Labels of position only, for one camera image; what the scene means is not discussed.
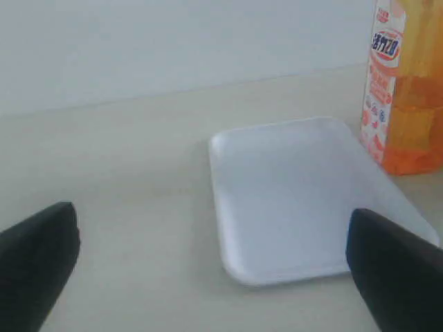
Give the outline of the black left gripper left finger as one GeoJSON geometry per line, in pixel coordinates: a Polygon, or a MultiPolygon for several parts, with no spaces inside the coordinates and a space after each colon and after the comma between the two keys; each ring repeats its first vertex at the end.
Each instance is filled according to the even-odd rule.
{"type": "Polygon", "coordinates": [[[80,254],[71,202],[58,202],[1,232],[1,330],[39,331],[80,254]]]}

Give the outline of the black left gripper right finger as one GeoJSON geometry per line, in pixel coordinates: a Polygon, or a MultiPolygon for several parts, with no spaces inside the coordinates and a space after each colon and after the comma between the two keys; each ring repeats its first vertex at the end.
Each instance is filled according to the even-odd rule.
{"type": "Polygon", "coordinates": [[[369,209],[350,218],[345,257],[381,331],[442,330],[442,249],[369,209]]]}

